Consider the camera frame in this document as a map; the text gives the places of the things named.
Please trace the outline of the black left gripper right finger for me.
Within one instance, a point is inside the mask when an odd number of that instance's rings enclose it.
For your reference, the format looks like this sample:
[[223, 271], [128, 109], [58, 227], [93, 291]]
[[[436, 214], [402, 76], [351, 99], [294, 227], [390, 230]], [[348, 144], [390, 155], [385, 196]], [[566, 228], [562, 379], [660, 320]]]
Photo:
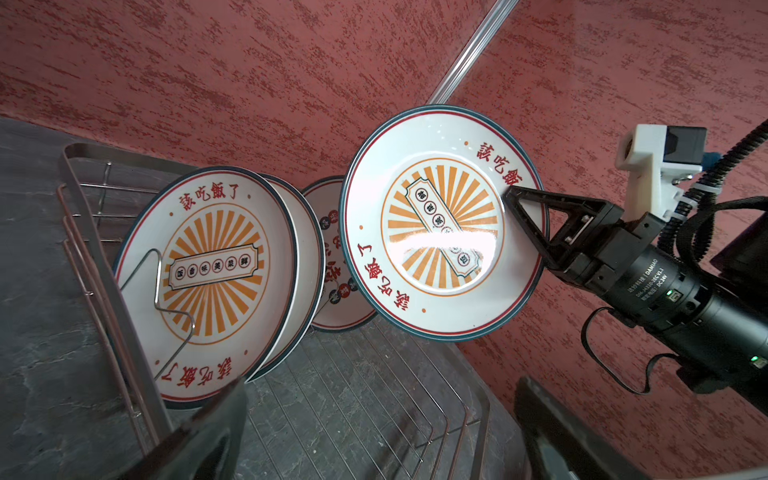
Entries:
[[514, 416], [534, 479], [647, 479], [531, 377], [516, 386]]

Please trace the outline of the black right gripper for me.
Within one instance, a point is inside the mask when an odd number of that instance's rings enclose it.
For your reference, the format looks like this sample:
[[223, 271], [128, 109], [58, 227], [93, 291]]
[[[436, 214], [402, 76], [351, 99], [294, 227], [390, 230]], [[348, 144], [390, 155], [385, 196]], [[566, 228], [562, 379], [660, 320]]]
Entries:
[[[607, 201], [520, 186], [510, 186], [502, 200], [545, 266], [560, 280], [598, 296], [613, 287], [666, 225], [651, 213], [626, 222], [623, 209]], [[543, 208], [544, 229], [524, 202]], [[553, 237], [548, 230], [550, 210], [567, 216]]]

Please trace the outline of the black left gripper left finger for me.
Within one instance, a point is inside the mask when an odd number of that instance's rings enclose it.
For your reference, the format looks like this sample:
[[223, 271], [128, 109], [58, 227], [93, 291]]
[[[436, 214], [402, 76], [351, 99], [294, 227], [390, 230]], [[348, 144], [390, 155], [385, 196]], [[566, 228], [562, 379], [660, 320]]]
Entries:
[[129, 414], [142, 457], [110, 479], [232, 479], [238, 465], [247, 416], [245, 381], [222, 388], [155, 447]]

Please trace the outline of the red rimmed white plate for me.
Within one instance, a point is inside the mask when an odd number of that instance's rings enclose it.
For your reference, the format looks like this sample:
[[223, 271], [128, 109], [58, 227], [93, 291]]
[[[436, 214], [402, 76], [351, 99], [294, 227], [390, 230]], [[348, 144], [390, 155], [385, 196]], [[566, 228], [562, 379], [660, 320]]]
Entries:
[[340, 237], [340, 197], [343, 176], [320, 179], [302, 193], [319, 221], [325, 253], [325, 273], [321, 305], [312, 326], [327, 333], [358, 328], [375, 316], [374, 308], [360, 293], [347, 268]]

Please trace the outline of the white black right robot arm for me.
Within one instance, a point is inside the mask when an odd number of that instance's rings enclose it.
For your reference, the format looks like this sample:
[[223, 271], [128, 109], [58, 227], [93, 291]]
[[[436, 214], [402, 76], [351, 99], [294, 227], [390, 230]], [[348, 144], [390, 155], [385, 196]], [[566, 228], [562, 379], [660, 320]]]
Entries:
[[767, 209], [764, 196], [723, 202], [687, 220], [677, 255], [654, 245], [663, 221], [625, 222], [619, 206], [512, 186], [502, 200], [558, 279], [594, 294], [604, 310], [669, 348], [678, 377], [697, 394], [731, 388], [767, 411], [767, 234], [745, 231], [715, 277], [693, 257], [694, 228], [719, 211]]

